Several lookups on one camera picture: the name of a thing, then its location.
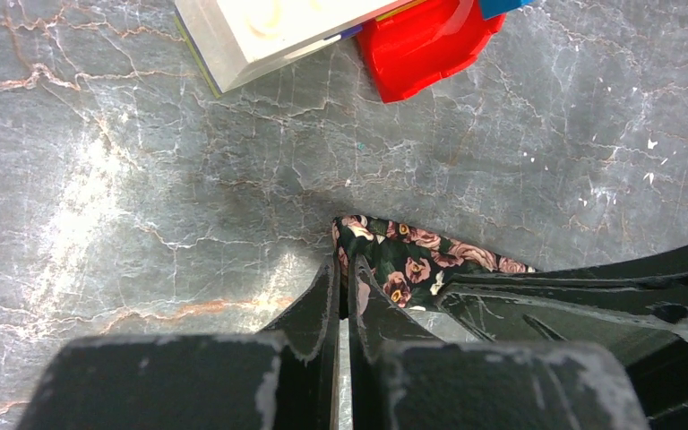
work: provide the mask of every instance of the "red plastic container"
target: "red plastic container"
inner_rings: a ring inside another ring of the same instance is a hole
[[[427,0],[357,34],[365,63],[386,103],[404,100],[473,64],[503,27],[473,0]]]

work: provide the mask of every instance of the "gray marble tabletop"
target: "gray marble tabletop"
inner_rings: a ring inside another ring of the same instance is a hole
[[[688,1],[536,1],[384,105],[351,41],[215,99],[167,0],[0,0],[0,428],[72,338],[258,329],[351,212],[542,269],[688,244]]]

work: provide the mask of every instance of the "blue object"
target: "blue object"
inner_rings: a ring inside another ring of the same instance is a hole
[[[532,0],[478,0],[481,6],[481,17],[484,20],[494,18],[497,15],[508,13],[513,9],[525,6]]]

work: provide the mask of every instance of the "folded cloth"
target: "folded cloth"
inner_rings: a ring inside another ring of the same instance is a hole
[[[352,215],[333,221],[334,255],[346,286],[349,261],[363,255],[399,307],[438,311],[434,296],[452,275],[535,271],[511,258],[407,224]]]

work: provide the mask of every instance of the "floral cloth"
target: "floral cloth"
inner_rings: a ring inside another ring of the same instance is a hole
[[[336,218],[331,233],[342,283],[347,285],[349,261],[361,254],[383,292],[399,307],[437,311],[433,297],[455,274],[535,271],[486,249],[385,219]]]

